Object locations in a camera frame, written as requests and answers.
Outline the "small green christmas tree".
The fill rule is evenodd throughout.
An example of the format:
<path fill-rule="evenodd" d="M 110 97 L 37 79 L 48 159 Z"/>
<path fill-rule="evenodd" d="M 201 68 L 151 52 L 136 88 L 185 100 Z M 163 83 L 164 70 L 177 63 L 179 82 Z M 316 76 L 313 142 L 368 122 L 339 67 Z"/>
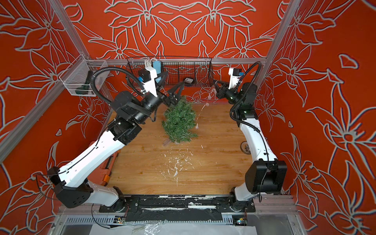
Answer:
<path fill-rule="evenodd" d="M 176 144 L 190 142 L 198 137 L 196 133 L 191 132 L 196 127 L 196 112 L 186 96 L 182 96 L 175 106 L 167 108 L 164 118 L 162 127 L 171 142 Z"/>

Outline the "clear bulb string lights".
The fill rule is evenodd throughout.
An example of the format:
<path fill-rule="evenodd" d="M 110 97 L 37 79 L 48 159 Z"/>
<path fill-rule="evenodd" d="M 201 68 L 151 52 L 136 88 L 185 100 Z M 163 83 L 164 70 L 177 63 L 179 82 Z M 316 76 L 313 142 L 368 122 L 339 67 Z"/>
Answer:
<path fill-rule="evenodd" d="M 196 130 L 199 129 L 198 119 L 200 118 L 202 111 L 206 107 L 209 107 L 211 103 L 215 103 L 218 101 L 218 98 L 216 95 L 217 95 L 217 91 L 214 86 L 210 88 L 201 88 L 199 91 L 195 92 L 192 95 L 192 99 L 195 104 L 199 104 L 199 103 L 203 104 L 196 117 L 196 126 L 195 126 Z"/>

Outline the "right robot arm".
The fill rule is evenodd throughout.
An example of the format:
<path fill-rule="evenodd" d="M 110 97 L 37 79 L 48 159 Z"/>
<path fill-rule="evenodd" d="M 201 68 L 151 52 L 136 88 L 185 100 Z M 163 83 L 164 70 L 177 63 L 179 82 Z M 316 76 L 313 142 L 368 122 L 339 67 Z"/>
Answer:
<path fill-rule="evenodd" d="M 230 118 L 235 121 L 245 136 L 252 164 L 245 174 L 244 183 L 230 192 L 233 205 L 254 198 L 262 200 L 263 194 L 280 193 L 287 173 L 285 161 L 278 160 L 261 130 L 254 103 L 257 96 L 255 79 L 261 71 L 260 61 L 252 64 L 246 72 L 229 69 L 229 82 L 215 81 L 218 99 L 227 99 L 231 104 Z"/>

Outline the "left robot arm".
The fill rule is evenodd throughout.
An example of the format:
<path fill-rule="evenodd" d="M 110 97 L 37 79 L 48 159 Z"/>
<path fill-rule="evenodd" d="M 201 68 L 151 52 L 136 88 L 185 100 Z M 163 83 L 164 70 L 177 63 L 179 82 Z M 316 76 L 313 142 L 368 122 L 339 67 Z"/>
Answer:
<path fill-rule="evenodd" d="M 126 80 L 134 80 L 139 85 L 137 100 L 129 91 L 119 93 L 114 101 L 107 99 L 96 88 L 96 79 L 105 72 L 118 71 L 126 75 Z M 156 73 L 153 67 L 139 71 L 140 81 L 133 73 L 118 67 L 104 67 L 90 72 L 90 86 L 93 92 L 107 103 L 117 114 L 107 129 L 92 145 L 75 159 L 62 167 L 53 167 L 48 177 L 53 183 L 56 198 L 67 208 L 76 208 L 84 203 L 100 204 L 114 212 L 127 206 L 125 196 L 118 187 L 105 187 L 88 180 L 88 176 L 111 155 L 131 143 L 141 132 L 141 126 L 158 110 L 161 104 L 175 106 L 181 99 L 185 82 L 173 86 L 166 94 L 162 93 L 167 72 Z"/>

